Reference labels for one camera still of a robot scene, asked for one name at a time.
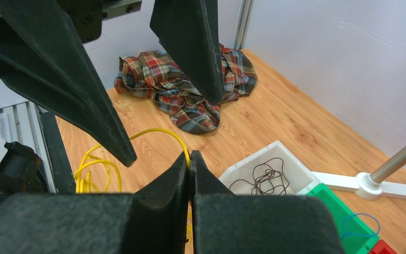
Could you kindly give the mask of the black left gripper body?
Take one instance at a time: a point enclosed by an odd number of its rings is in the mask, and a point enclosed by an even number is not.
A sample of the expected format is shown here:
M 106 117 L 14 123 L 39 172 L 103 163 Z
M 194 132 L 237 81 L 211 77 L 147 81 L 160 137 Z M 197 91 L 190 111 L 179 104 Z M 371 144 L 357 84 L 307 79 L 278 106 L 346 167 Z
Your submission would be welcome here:
M 141 9 L 141 0 L 57 0 L 69 15 L 82 41 L 87 43 L 101 36 L 102 22 Z

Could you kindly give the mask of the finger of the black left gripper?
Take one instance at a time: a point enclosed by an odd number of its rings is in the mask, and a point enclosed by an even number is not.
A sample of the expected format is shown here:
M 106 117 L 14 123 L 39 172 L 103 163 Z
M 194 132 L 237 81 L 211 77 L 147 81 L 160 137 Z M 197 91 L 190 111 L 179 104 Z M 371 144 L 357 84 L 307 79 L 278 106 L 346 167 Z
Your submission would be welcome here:
M 219 36 L 218 2 L 155 1 L 150 28 L 173 61 L 211 104 L 225 95 Z
M 72 20 L 56 1 L 0 1 L 0 79 L 87 132 L 124 166 L 137 159 Z

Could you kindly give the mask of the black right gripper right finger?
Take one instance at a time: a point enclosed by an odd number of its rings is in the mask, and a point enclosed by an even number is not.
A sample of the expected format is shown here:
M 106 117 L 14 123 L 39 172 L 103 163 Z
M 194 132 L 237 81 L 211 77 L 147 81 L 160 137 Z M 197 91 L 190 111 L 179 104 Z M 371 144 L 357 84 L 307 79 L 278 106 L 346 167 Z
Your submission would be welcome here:
M 344 253 L 327 206 L 303 195 L 236 195 L 190 156 L 195 253 Z

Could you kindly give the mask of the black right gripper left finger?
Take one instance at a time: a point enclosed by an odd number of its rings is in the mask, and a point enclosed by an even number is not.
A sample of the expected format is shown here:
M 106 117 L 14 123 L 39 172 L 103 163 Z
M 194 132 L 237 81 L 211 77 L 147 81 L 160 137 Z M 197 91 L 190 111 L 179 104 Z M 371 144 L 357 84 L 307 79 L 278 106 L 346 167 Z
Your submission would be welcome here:
M 184 155 L 134 194 L 14 194 L 0 208 L 0 253 L 184 253 Z

